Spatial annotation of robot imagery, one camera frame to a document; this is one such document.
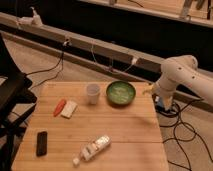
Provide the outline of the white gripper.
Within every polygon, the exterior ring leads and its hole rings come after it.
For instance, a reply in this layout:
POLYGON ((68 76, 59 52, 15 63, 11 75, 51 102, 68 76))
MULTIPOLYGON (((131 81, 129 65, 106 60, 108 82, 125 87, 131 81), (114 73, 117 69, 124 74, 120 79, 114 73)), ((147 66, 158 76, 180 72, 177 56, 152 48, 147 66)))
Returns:
POLYGON ((159 78, 152 89, 146 89, 143 94, 156 94, 161 98, 171 98, 175 91, 175 83, 167 78, 159 78))

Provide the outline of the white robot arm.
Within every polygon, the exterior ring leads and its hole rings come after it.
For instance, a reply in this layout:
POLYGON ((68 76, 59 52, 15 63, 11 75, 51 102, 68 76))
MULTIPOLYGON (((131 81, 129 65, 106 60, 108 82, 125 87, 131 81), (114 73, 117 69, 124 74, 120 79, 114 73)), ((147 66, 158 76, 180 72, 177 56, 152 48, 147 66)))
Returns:
POLYGON ((164 108, 172 105, 173 95, 183 85, 213 106, 213 78, 197 71, 198 61, 192 55, 170 57, 161 63, 161 76, 144 93, 156 94, 164 108))

